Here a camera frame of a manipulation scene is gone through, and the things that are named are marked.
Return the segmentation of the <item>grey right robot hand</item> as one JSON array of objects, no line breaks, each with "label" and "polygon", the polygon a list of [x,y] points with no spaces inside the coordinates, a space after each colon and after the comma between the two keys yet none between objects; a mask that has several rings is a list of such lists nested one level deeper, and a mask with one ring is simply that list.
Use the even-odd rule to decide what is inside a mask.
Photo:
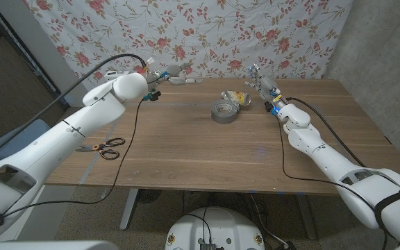
[{"label": "grey right robot hand", "polygon": [[256,63],[248,66],[249,81],[244,84],[258,92],[260,98],[265,102],[266,109],[270,112],[278,112],[282,107],[288,105],[288,101],[283,97],[278,85],[268,76],[265,76]]}]

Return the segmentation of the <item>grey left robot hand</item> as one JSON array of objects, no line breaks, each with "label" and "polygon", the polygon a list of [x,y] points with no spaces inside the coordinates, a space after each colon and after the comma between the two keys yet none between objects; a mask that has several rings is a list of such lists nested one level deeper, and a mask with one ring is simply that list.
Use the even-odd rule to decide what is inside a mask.
[{"label": "grey left robot hand", "polygon": [[185,78],[181,77],[180,73],[190,67],[190,63],[183,63],[181,65],[170,65],[163,72],[155,71],[151,78],[147,80],[149,85],[160,84],[167,81],[170,85],[191,85],[203,83],[202,78]]}]

